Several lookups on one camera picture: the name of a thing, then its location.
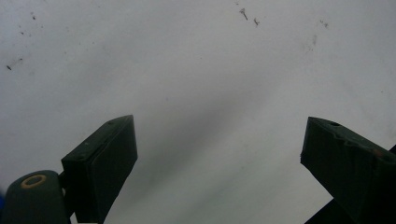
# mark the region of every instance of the dirt speck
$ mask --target dirt speck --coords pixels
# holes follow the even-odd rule
[[[320,20],[320,23],[322,23],[323,26],[324,26],[326,29],[329,29],[329,23],[328,23],[328,22],[323,21],[323,20]]]

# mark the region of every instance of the circular hole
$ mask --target circular hole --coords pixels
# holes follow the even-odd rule
[[[334,127],[338,127],[341,126],[340,124],[336,123],[336,122],[330,122],[330,125],[334,126]]]
[[[47,177],[44,175],[32,175],[22,181],[21,187],[23,189],[32,189],[44,183],[46,179]]]

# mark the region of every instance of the twig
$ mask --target twig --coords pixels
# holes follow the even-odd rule
[[[254,23],[256,23],[256,27],[258,27],[260,22],[257,21],[256,18],[254,18]]]
[[[242,8],[239,12],[242,13],[242,15],[244,15],[245,18],[248,20],[247,14],[245,14],[245,8]]]

